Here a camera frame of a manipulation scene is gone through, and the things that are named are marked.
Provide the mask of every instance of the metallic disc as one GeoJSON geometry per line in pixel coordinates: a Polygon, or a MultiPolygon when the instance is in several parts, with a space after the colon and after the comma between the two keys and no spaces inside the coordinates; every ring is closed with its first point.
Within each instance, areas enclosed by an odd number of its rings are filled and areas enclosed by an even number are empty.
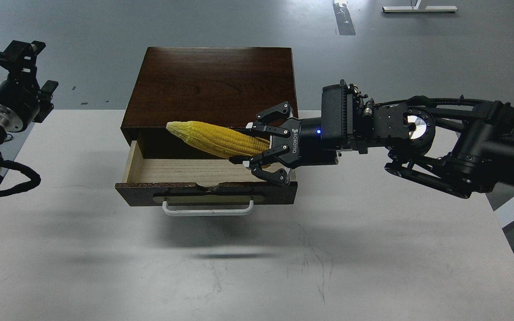
{"type": "Polygon", "coordinates": [[[409,115],[408,116],[408,124],[409,123],[416,124],[416,130],[414,130],[413,132],[410,132],[410,140],[416,140],[416,139],[422,137],[426,133],[428,126],[426,125],[426,122],[422,118],[420,118],[416,115],[409,115]]]}

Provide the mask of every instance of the gray floor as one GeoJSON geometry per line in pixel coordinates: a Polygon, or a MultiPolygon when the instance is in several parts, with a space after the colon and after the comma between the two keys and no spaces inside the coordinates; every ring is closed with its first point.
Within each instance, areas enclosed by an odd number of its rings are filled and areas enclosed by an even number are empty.
{"type": "MultiPolygon", "coordinates": [[[[514,1],[431,2],[454,4],[455,14],[381,12],[406,4],[350,0],[356,35],[341,36],[330,0],[8,1],[0,51],[13,39],[47,43],[38,78],[59,81],[60,109],[125,108],[148,46],[292,47],[301,109],[319,109],[322,87],[341,78],[377,102],[464,94],[514,105],[514,1]]],[[[8,158],[21,143],[9,143],[8,158]]],[[[501,185],[488,197],[496,209],[513,195],[501,185]]]]}

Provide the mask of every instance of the black robotic arm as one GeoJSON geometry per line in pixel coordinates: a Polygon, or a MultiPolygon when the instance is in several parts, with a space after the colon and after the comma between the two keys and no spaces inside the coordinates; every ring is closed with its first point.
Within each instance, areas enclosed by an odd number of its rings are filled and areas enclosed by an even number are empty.
{"type": "Polygon", "coordinates": [[[296,167],[336,165],[343,151],[366,154],[368,148],[384,147],[392,159],[384,166],[386,171],[457,197],[487,193],[498,181],[514,185],[514,108],[500,101],[416,96],[376,104],[342,80],[323,88],[320,118],[294,118],[290,104],[284,102],[257,114],[245,132],[269,134],[270,149],[230,161],[243,163],[256,177],[277,184],[288,184],[296,167]],[[269,125],[280,119],[279,127],[269,125]],[[460,134],[453,150],[439,159],[425,155],[436,127],[460,134]],[[263,170],[274,162],[285,169],[263,170]],[[416,165],[424,171],[415,170],[416,165]]]}

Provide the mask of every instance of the drawer front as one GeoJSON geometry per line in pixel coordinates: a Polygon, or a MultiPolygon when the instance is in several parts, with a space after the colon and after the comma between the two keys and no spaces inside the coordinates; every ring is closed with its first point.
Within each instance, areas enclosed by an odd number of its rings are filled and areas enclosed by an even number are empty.
{"type": "Polygon", "coordinates": [[[240,205],[253,199],[255,205],[293,204],[297,182],[288,186],[240,181],[213,187],[196,183],[118,183],[116,190],[130,206],[240,205]]]}

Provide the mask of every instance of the dark wood cabinet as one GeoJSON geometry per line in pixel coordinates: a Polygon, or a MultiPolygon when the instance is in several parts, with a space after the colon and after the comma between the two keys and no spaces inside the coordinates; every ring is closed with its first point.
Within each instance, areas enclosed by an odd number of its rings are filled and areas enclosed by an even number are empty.
{"type": "Polygon", "coordinates": [[[131,206],[293,203],[296,181],[260,181],[165,128],[188,120],[244,128],[284,101],[298,115],[290,48],[149,47],[120,128],[130,154],[116,189],[131,206]]]}

